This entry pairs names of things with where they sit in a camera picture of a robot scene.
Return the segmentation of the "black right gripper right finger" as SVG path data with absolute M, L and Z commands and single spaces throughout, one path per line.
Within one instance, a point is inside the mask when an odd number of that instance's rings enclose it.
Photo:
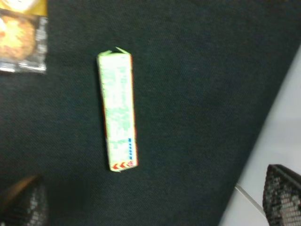
M 262 204 L 270 226 L 300 226 L 300 174 L 281 164 L 270 164 L 266 172 Z

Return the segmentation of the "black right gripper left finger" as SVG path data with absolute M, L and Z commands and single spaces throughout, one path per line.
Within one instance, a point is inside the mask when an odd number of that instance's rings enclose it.
M 0 224 L 48 225 L 48 198 L 42 176 L 25 177 L 0 193 Z

